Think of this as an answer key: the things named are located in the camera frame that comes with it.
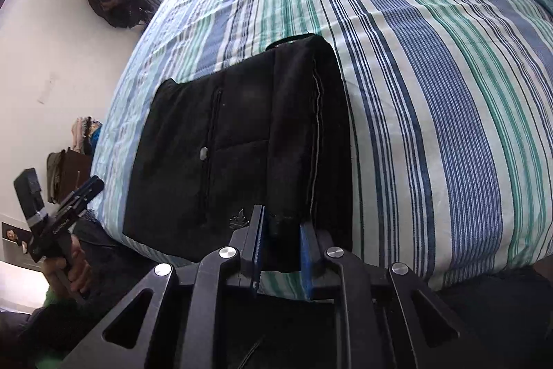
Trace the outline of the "person's left hand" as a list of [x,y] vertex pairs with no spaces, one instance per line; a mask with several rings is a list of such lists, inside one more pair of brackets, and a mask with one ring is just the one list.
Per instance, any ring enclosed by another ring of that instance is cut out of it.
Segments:
[[83,294],[89,290],[92,282],[91,267],[76,235],[71,236],[70,269],[67,272],[68,287],[58,278],[57,271],[63,273],[67,266],[64,258],[45,258],[41,271],[49,283],[50,290],[58,299],[68,298],[71,294]]

